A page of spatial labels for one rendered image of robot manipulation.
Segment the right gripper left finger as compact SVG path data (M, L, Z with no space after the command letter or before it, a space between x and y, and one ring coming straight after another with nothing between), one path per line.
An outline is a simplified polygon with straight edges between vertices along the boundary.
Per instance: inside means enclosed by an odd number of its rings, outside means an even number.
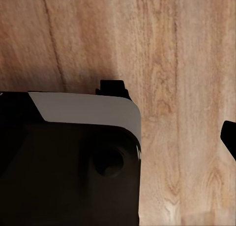
M26 139L21 121L0 126L0 179Z

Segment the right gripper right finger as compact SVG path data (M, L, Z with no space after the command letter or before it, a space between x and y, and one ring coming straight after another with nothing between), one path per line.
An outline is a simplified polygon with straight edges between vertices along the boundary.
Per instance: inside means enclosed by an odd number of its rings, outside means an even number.
M236 160L236 123L225 121L220 138Z

